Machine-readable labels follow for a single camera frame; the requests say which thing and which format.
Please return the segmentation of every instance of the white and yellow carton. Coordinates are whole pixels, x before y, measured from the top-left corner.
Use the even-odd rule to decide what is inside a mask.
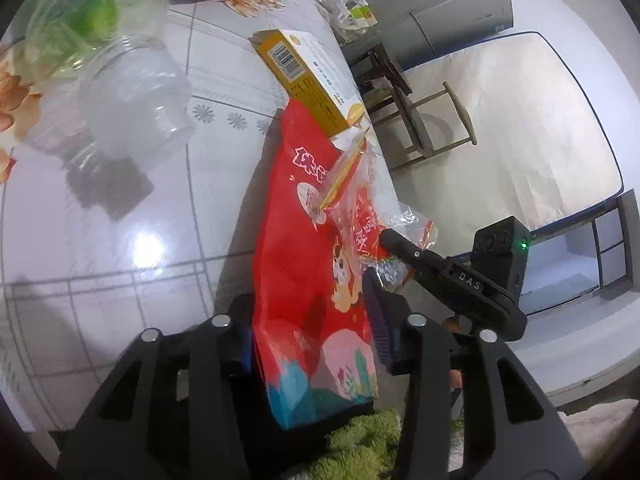
[[[309,109],[327,137],[362,120],[365,108],[353,81],[340,74],[309,32],[274,30],[258,53],[289,95]]]

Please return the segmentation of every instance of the cartoon character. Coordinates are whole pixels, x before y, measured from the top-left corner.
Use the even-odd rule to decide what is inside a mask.
[[[358,302],[362,291],[362,276],[351,269],[339,237],[335,237],[334,241],[333,265],[334,293],[331,299],[336,310],[345,313]]]

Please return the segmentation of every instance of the barcode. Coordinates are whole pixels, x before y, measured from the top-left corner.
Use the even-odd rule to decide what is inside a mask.
[[[284,74],[289,82],[294,81],[305,73],[304,67],[298,62],[287,46],[279,42],[269,51],[269,56]]]

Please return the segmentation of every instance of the silver screw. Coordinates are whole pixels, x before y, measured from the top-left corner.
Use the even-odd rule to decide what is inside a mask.
[[[496,341],[498,341],[498,335],[493,330],[485,328],[484,330],[480,331],[480,339],[482,339],[482,341],[484,341],[485,343],[495,343]]]
[[[218,328],[223,328],[231,324],[231,318],[227,314],[217,314],[211,318],[211,324]]]
[[[160,335],[160,331],[157,328],[147,328],[142,334],[140,334],[140,339],[145,343],[152,343],[158,336]]]
[[[427,324],[427,318],[425,318],[422,314],[409,314],[406,318],[411,326],[421,327]]]

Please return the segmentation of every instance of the red snack package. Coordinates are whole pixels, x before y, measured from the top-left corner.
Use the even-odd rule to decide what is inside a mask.
[[[254,259],[253,329],[271,410],[287,429],[366,402],[377,384],[360,269],[331,220],[312,213],[340,152],[294,99],[281,124]]]

